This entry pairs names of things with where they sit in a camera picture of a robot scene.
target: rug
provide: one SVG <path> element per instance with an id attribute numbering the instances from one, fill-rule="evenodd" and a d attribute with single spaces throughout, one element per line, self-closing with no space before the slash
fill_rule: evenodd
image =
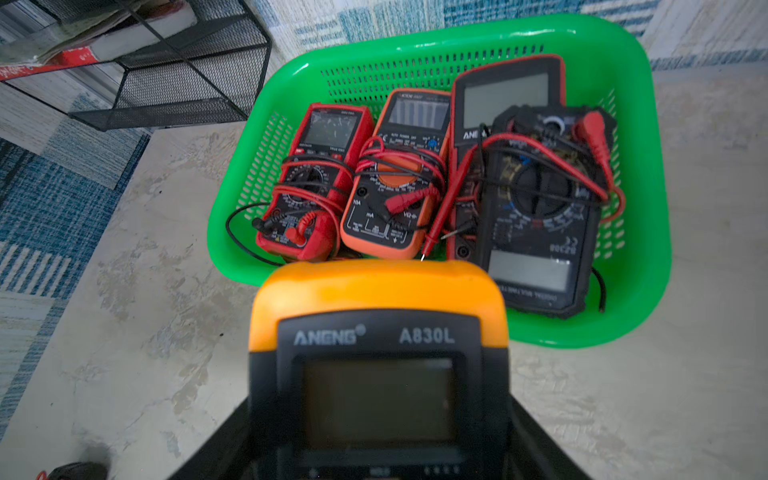
<path id="1" fill-rule="evenodd" d="M 0 140 L 0 440 L 148 141 L 112 189 Z"/>
<path id="2" fill-rule="evenodd" d="M 645 47 L 655 70 L 768 59 L 765 0 L 248 1 L 274 39 L 270 73 L 317 48 L 557 13 L 593 15 L 622 26 Z"/>

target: floor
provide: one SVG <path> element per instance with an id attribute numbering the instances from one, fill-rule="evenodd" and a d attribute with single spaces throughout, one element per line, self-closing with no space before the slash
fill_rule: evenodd
<path id="1" fill-rule="evenodd" d="M 674 264 L 604 346 L 510 345 L 512 392 L 602 478 L 759 478 L 768 445 L 768 68 L 657 76 Z M 254 288 L 207 216 L 242 124 L 156 132 L 0 443 L 0 477 L 79 458 L 162 479 L 246 392 Z"/>

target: green plastic basket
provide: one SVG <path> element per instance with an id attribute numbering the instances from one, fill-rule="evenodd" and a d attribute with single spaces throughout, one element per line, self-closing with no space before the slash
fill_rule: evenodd
<path id="1" fill-rule="evenodd" d="M 256 286 L 275 270 L 241 251 L 224 222 L 238 207 L 271 199 L 280 162 L 311 103 L 367 105 L 378 116 L 393 88 L 449 91 L 456 75 L 470 68 L 540 53 L 564 59 L 569 105 L 600 105 L 616 117 L 613 167 L 627 209 L 601 228 L 595 253 L 607 284 L 606 312 L 598 312 L 593 278 L 587 311 L 562 321 L 509 310 L 509 336 L 575 348 L 629 332 L 661 299 L 671 268 L 654 86 L 637 40 L 622 27 L 589 16 L 552 15 L 383 38 L 312 51 L 283 66 L 257 99 L 211 211 L 208 250 L 214 264 L 230 279 Z M 235 235 L 255 251 L 250 220 L 263 210 L 247 210 L 232 222 Z"/>

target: lcd screen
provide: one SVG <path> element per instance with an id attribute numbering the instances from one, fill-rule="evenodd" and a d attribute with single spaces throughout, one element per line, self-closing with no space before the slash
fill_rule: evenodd
<path id="1" fill-rule="evenodd" d="M 493 280 L 564 292 L 571 262 L 491 250 L 488 275 Z"/>
<path id="2" fill-rule="evenodd" d="M 464 90 L 464 128 L 475 128 L 480 123 L 490 127 L 500 113 L 515 105 L 544 107 L 548 103 L 549 75 L 545 73 L 467 87 Z"/>
<path id="3" fill-rule="evenodd" d="M 389 114 L 389 121 L 393 124 L 441 131 L 448 109 L 449 104 L 445 102 L 397 97 L 392 113 Z"/>
<path id="4" fill-rule="evenodd" d="M 310 449 L 405 448 L 455 440 L 449 358 L 311 360 L 303 373 Z"/>
<path id="5" fill-rule="evenodd" d="M 355 131 L 356 125 L 357 116 L 355 115 L 314 111 L 310 118 L 310 130 L 306 132 L 303 142 L 344 148 Z"/>

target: striped rug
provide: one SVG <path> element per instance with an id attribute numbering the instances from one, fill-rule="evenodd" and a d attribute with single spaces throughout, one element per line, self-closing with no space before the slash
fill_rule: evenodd
<path id="1" fill-rule="evenodd" d="M 111 189 L 0 140 L 0 440 L 148 141 Z"/>

